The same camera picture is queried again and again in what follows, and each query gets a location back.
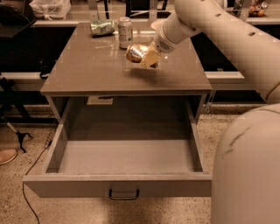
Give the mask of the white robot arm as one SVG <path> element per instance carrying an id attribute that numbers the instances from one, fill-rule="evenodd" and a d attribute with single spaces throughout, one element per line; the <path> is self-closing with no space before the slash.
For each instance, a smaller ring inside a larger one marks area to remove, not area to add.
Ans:
<path id="1" fill-rule="evenodd" d="M 216 0 L 175 0 L 158 27 L 144 67 L 204 32 L 267 102 L 239 116 L 222 135 L 213 161 L 211 224 L 280 224 L 280 41 L 226 11 Z"/>

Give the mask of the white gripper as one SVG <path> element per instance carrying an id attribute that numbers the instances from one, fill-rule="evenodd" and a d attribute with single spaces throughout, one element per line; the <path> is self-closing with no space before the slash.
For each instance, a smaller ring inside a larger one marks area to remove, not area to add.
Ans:
<path id="1" fill-rule="evenodd" d="M 158 27 L 155 32 L 153 41 L 151 41 L 149 44 L 150 49 L 155 49 L 155 47 L 161 53 L 171 53 L 175 49 L 174 44 L 165 36 L 164 28 L 162 25 Z M 160 52 L 155 50 L 148 50 L 147 53 L 143 56 L 140 64 L 145 68 L 156 68 L 161 58 Z"/>

